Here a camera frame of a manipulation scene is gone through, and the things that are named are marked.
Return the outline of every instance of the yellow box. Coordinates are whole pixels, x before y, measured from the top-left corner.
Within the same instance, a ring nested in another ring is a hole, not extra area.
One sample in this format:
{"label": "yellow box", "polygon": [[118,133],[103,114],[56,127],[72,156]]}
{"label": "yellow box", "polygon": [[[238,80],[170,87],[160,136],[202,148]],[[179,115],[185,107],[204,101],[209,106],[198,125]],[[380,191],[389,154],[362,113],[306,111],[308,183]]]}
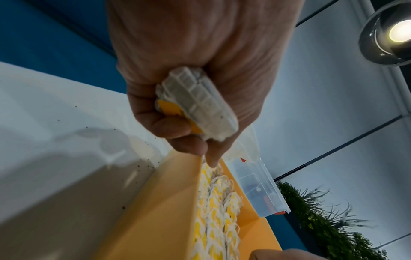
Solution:
{"label": "yellow box", "polygon": [[[202,159],[172,151],[144,185],[93,257],[94,260],[190,259]],[[265,218],[260,218],[227,166],[243,201],[237,218],[240,259],[255,249],[281,247]]]}

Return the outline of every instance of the light bulb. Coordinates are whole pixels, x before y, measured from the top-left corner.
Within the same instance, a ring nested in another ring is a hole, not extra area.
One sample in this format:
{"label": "light bulb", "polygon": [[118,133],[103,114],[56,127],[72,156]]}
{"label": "light bulb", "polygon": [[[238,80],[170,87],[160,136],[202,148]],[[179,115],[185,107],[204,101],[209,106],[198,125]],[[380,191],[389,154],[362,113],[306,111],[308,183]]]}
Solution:
{"label": "light bulb", "polygon": [[393,42],[406,42],[411,39],[411,20],[404,20],[394,25],[389,34]]}

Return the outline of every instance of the transparent plastic bin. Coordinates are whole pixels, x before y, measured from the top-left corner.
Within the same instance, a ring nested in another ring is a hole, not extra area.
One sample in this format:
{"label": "transparent plastic bin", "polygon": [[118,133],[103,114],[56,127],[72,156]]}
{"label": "transparent plastic bin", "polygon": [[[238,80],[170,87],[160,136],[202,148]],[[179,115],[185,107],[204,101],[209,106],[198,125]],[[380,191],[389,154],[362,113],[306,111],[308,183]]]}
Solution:
{"label": "transparent plastic bin", "polygon": [[238,185],[260,217],[290,213],[284,197],[260,158],[242,162],[240,158],[226,162]]}

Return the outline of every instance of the green plant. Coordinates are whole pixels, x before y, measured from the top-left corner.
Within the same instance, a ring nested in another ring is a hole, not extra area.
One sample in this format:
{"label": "green plant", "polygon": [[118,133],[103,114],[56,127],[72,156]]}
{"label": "green plant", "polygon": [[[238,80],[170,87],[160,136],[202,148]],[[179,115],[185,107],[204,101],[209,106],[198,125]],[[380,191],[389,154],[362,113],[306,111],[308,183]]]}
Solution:
{"label": "green plant", "polygon": [[278,188],[302,227],[315,239],[318,248],[329,260],[387,260],[385,251],[375,250],[368,239],[346,228],[363,226],[365,220],[353,219],[349,205],[342,213],[331,211],[320,201],[329,191],[319,188],[299,192],[287,182],[278,182]]}

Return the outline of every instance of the lamp shade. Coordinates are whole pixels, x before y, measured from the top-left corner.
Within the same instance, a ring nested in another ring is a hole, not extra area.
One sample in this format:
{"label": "lamp shade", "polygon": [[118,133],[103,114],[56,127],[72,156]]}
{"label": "lamp shade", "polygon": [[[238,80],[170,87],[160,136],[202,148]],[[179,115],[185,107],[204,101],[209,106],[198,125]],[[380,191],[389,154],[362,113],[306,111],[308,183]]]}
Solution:
{"label": "lamp shade", "polygon": [[373,63],[411,63],[411,0],[397,0],[376,11],[362,28],[358,45]]}

